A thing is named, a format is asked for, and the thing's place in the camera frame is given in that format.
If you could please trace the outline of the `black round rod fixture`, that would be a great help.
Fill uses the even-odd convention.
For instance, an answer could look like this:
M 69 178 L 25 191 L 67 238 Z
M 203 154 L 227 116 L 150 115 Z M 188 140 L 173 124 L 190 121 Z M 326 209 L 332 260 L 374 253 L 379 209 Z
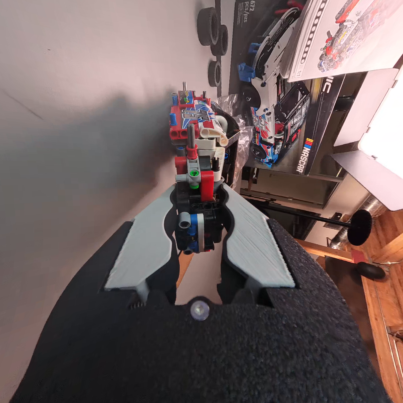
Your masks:
M 255 206 L 259 211 L 275 211 L 282 214 L 293 215 L 307 220 L 314 220 L 325 224 L 340 226 L 347 229 L 347 240 L 351 245 L 360 246 L 369 238 L 372 231 L 372 216 L 370 212 L 364 209 L 356 211 L 349 221 L 341 221 L 333 218 L 321 217 L 317 213 L 306 212 L 300 209 L 288 208 L 280 204 L 267 201 L 257 200 L 251 197 L 244 197 L 246 201 Z

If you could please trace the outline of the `clear plastic bag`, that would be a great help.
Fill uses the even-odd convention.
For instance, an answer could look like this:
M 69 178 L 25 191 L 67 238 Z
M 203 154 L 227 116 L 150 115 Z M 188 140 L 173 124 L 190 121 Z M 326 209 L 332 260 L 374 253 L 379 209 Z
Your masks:
M 234 167 L 242 170 L 249 159 L 249 146 L 253 137 L 252 124 L 247 115 L 247 106 L 240 94 L 230 94 L 217 98 L 217 104 L 226 113 L 229 113 L 237 123 L 240 132 L 235 135 L 237 143 Z

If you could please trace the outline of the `instruction booklet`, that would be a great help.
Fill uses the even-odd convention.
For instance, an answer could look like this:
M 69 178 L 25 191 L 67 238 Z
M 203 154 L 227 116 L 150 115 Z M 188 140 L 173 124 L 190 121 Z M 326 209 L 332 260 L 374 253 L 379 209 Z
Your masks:
M 401 0 L 307 1 L 279 69 L 288 82 L 393 68 L 403 52 Z

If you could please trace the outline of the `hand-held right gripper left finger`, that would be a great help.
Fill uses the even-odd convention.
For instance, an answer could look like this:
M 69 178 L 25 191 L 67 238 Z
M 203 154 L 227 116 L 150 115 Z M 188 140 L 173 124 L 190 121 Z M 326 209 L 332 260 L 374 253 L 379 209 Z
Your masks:
M 173 237 L 178 215 L 175 186 L 169 187 L 132 220 L 104 290 L 134 290 L 146 302 L 152 290 L 176 299 L 179 258 Z

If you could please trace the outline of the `toy brick race car model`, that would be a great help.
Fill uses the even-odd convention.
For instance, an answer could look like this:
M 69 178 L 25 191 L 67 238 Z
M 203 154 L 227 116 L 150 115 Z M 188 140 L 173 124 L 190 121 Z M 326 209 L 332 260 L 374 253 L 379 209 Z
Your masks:
M 239 134 L 236 120 L 203 92 L 172 93 L 169 137 L 176 149 L 175 237 L 185 255 L 214 250 L 222 238 L 219 187 L 225 182 L 226 147 Z

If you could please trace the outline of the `silver ventilation duct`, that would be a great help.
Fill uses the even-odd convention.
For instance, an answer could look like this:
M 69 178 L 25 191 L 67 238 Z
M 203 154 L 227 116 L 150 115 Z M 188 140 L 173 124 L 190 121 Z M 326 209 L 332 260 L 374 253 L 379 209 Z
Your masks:
M 383 203 L 373 195 L 369 195 L 356 212 L 343 217 L 342 221 L 352 224 L 352 226 L 342 226 L 332 239 L 327 239 L 327 246 L 333 249 L 343 249 L 347 243 L 353 246 L 364 244 L 371 234 L 375 218 L 386 210 Z

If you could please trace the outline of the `grey desk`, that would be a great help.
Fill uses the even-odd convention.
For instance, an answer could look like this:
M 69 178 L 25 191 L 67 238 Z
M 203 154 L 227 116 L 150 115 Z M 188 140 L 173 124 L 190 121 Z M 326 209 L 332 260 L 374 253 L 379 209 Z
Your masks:
M 1 402 L 73 276 L 173 181 L 171 93 L 209 87 L 199 10 L 1 1 Z

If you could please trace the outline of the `toy race car box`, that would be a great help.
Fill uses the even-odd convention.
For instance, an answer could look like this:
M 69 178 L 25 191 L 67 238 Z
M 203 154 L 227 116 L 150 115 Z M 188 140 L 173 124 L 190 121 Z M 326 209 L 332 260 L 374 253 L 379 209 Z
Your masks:
M 234 3 L 229 93 L 253 129 L 247 166 L 313 173 L 345 75 L 289 82 L 280 72 L 307 3 Z

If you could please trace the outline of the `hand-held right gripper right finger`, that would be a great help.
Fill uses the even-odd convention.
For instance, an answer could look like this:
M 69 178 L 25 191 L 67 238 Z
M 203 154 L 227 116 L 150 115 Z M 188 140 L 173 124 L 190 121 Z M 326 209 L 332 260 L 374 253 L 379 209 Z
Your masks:
M 269 218 L 227 184 L 219 187 L 222 221 L 221 282 L 223 303 L 259 303 L 268 289 L 295 289 L 296 282 L 270 227 Z

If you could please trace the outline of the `small black rubber tire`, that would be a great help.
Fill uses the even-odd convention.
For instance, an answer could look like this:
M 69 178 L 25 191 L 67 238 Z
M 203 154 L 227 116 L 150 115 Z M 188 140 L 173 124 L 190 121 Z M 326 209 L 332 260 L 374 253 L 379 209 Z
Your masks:
M 197 33 L 202 46 L 214 46 L 219 38 L 219 20 L 214 7 L 203 8 L 197 17 Z
M 229 33 L 226 25 L 220 25 L 217 43 L 211 46 L 211 52 L 214 56 L 224 56 L 228 51 Z
M 208 82 L 210 87 L 218 88 L 221 84 L 222 69 L 220 61 L 211 60 L 208 64 Z

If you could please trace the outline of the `dark framed window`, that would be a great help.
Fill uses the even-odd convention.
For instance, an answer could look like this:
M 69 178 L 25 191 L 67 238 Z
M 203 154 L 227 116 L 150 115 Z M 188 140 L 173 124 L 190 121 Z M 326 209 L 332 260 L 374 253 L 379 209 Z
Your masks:
M 241 193 L 259 199 L 324 209 L 343 178 L 301 176 L 262 168 L 244 167 Z

